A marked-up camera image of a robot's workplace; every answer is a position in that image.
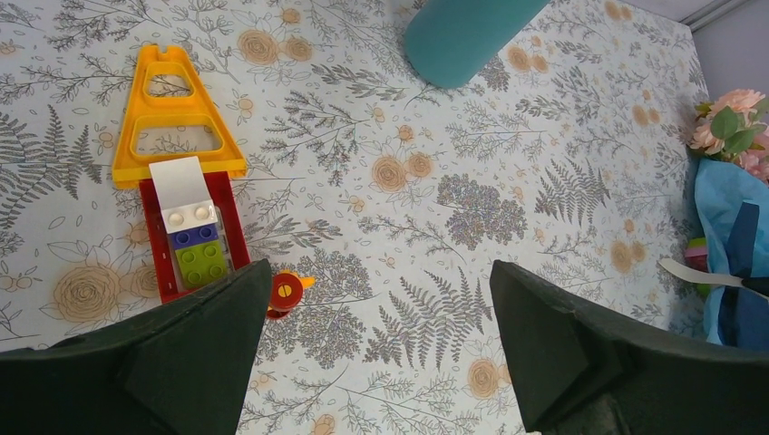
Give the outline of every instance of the lego stud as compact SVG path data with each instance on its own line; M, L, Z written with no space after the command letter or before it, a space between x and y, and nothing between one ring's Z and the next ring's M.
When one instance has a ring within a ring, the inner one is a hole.
M211 269L209 269L209 274L216 278L224 275L224 269L220 266L212 266Z
M207 207L198 207L195 208L195 218L198 218L199 220L208 219L211 216L211 212L209 211L209 208Z
M190 282L190 284L197 284L200 281L202 281L203 277L198 272L190 272L187 274L187 281Z
M195 261L195 254L190 251L187 251L181 255L181 261L185 263L192 263Z
M203 255L205 255L205 256L207 256L209 258L216 256L216 254L218 252L219 252L219 250L217 248L215 248L214 246L206 246L206 248L203 249Z
M203 228L200 229L198 234L200 235L200 238L211 238L211 236L213 236L214 232L209 227L203 227Z
M176 241L177 243L181 243L183 245L186 245L190 242L190 235L187 233L176 233Z
M169 223L175 227L184 223L184 216L179 213L171 213L169 216Z

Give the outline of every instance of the green lego brick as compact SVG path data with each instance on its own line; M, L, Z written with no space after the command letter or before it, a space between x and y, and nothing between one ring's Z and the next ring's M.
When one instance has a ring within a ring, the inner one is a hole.
M177 249L175 254L181 279L187 289L202 287L227 273L227 264L218 240Z

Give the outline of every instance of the white lego brick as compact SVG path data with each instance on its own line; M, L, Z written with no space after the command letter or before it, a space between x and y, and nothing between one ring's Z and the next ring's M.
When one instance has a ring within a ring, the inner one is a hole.
M210 199L181 207L164 208L161 214L168 234L219 222L214 201Z
M150 164L168 234L219 222L197 157Z

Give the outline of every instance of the yellow plastic tower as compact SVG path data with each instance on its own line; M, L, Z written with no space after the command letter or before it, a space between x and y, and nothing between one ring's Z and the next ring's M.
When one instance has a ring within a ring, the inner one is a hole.
M149 81L159 74L183 78L190 87L190 95L151 96L148 92ZM139 133L142 130L190 125L209 127L219 139L221 147L209 151L146 156L137 152ZM112 163L112 179L118 189L137 188L139 181L151 177L150 163L190 156L198 156L203 172L228 172L231 178L246 175L246 160L203 88L187 53L175 46L169 46L166 53L162 53L157 45L144 46L139 50L120 142Z

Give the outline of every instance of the small toy figure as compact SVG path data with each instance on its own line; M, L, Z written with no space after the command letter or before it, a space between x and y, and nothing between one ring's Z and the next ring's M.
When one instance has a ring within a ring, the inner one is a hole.
M269 298L267 318L277 320L287 316L302 300L305 289L314 283L315 278L312 276L300 278L295 272L281 270L272 277L272 295Z

